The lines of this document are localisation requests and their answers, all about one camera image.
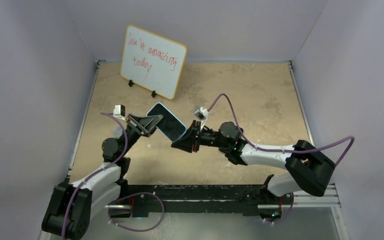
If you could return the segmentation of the phone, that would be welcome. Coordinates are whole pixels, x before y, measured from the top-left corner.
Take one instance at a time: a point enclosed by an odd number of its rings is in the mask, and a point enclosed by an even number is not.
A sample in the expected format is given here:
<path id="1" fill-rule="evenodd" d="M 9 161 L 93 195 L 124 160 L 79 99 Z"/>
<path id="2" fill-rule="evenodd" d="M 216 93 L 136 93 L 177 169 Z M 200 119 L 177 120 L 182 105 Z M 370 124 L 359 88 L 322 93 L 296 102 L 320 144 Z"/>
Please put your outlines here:
<path id="1" fill-rule="evenodd" d="M 187 131 L 186 125 L 180 121 L 163 103 L 157 102 L 146 116 L 162 115 L 157 128 L 171 141 L 176 142 Z"/>

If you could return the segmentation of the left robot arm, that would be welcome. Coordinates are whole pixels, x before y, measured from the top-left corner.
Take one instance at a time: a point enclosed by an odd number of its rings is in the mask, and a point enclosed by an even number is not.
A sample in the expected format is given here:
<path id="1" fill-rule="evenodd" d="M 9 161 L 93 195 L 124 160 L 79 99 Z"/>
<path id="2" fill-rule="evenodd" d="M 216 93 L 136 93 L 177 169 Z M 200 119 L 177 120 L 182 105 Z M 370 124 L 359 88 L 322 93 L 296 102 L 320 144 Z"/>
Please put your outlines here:
<path id="1" fill-rule="evenodd" d="M 131 160 L 125 154 L 140 137 L 151 136 L 162 119 L 160 114 L 129 114 L 125 119 L 127 126 L 119 125 L 121 136 L 103 141 L 104 162 L 94 172 L 73 183 L 63 181 L 54 187 L 41 229 L 64 240 L 80 240 L 90 220 L 107 204 L 122 205 L 129 201 L 133 206 L 136 196 L 145 196 L 146 192 L 129 191 L 124 175 Z"/>

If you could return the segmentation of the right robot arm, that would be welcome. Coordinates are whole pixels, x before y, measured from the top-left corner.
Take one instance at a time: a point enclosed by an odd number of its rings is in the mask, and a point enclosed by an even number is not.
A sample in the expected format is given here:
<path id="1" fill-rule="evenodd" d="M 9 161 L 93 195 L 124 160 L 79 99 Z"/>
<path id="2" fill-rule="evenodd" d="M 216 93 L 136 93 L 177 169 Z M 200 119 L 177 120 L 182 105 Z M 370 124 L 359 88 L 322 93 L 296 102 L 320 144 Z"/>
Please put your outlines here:
<path id="1" fill-rule="evenodd" d="M 228 121 L 215 131 L 201 127 L 194 120 L 186 133 L 171 144 L 172 148 L 196 153 L 200 146 L 216 147 L 234 165 L 263 165 L 285 169 L 280 175 L 268 177 L 260 196 L 268 204 L 281 196 L 304 191 L 315 197 L 324 196 L 335 170 L 335 164 L 306 140 L 286 146 L 271 146 L 262 151 L 262 145 L 251 145 L 241 136 L 241 128 Z"/>

